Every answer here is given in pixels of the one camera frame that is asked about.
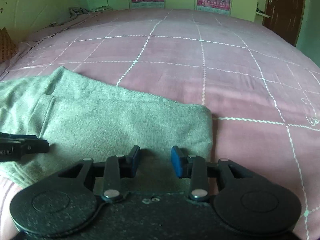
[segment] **shelf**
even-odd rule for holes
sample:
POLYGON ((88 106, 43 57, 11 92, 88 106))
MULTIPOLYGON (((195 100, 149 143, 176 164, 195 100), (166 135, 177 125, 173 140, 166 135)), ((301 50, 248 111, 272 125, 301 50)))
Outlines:
POLYGON ((261 16, 263 16, 263 17, 267 17, 267 18, 270 18, 271 16, 269 16, 269 15, 266 15, 266 14, 264 14, 264 13, 259 13, 259 12, 256 12, 256 14, 258 14, 258 15, 261 15, 261 16))

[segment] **brown cushion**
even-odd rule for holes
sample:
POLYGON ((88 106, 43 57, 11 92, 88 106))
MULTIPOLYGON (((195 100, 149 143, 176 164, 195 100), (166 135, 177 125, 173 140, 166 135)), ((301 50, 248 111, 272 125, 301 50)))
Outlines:
POLYGON ((0 63, 10 59, 16 53, 16 45, 10 38, 7 30, 0 30, 0 63))

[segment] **bed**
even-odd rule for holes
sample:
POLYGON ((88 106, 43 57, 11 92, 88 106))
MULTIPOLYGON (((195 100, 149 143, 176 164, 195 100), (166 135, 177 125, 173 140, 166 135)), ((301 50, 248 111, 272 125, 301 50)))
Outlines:
MULTIPOLYGON (((136 9, 82 15, 20 44, 0 81, 61 65, 111 85, 212 111, 212 160, 229 158, 293 191, 301 239, 320 236, 320 69, 263 26, 219 14, 136 9)), ((20 189, 0 177, 1 240, 20 189)))

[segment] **checkered bedspread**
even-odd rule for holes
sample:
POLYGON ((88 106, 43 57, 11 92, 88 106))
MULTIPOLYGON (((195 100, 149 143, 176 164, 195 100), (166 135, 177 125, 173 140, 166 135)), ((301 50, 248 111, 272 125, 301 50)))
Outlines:
MULTIPOLYGON (((0 80, 47 75, 60 65, 205 105, 214 120, 212 158, 229 158, 292 190, 303 209, 295 233, 320 236, 320 69, 275 33, 199 11, 105 12, 42 40, 0 80)), ((6 192, 14 190, 3 184, 2 221, 6 192)))

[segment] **black robotic gripper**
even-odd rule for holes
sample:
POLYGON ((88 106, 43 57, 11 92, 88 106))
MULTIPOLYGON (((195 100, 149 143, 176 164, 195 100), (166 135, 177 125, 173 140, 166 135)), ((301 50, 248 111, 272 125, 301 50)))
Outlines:
POLYGON ((177 177, 191 179, 187 193, 127 192, 120 180, 134 178, 139 161, 139 146, 102 163, 85 158, 22 190, 10 205, 15 239, 298 239, 298 197, 231 160, 207 163, 174 146, 177 177), (217 179, 217 195, 208 178, 217 179))

